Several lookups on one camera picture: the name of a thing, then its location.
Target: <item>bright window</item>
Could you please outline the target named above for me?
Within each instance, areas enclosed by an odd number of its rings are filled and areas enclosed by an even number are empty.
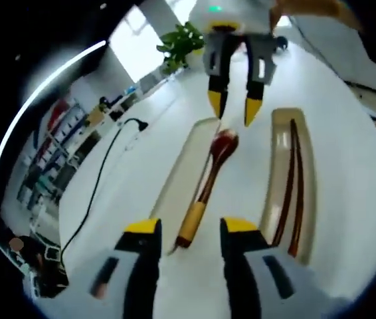
[[[130,10],[110,37],[111,49],[134,82],[162,64],[157,45],[162,42],[138,7]]]
[[[194,8],[196,0],[166,0],[175,13],[179,22],[183,25],[189,20],[189,14]]]
[[[277,28],[278,27],[291,27],[291,26],[292,26],[292,23],[290,22],[290,19],[286,15],[283,15],[276,25]]]

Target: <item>green indicator light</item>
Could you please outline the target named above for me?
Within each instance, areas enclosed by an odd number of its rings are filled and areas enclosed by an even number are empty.
[[[222,7],[219,7],[218,5],[214,5],[212,7],[209,7],[209,11],[212,11],[212,12],[222,11]]]

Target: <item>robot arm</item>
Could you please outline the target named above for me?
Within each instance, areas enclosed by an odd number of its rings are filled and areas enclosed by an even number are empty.
[[[272,82],[276,65],[272,55],[281,45],[270,30],[274,0],[197,1],[189,20],[205,37],[203,62],[209,75],[209,102],[222,118],[228,96],[231,56],[241,43],[248,55],[244,125],[249,126],[262,106],[264,86]]]
[[[152,318],[159,278],[161,222],[130,225],[114,250],[84,263],[55,298],[35,304],[54,319]],[[221,247],[232,318],[327,318],[344,305],[313,284],[311,272],[242,219],[221,219]]]

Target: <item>wooden spoon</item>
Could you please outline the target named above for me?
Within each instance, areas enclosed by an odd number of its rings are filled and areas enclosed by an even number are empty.
[[[217,174],[226,160],[235,152],[238,147],[238,134],[230,129],[220,131],[212,142],[210,153],[212,155],[212,168],[207,178],[206,184],[197,202],[191,205],[179,234],[176,238],[175,246],[169,253],[173,253],[177,247],[188,248],[194,240],[195,233],[199,228],[201,219],[206,210],[207,203],[215,184]]]

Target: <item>potted plant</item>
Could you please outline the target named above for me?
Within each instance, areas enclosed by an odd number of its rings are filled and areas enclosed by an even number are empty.
[[[190,22],[176,25],[176,30],[163,35],[163,45],[157,45],[164,58],[164,73],[172,74],[181,67],[187,68],[187,55],[204,47],[204,38]]]

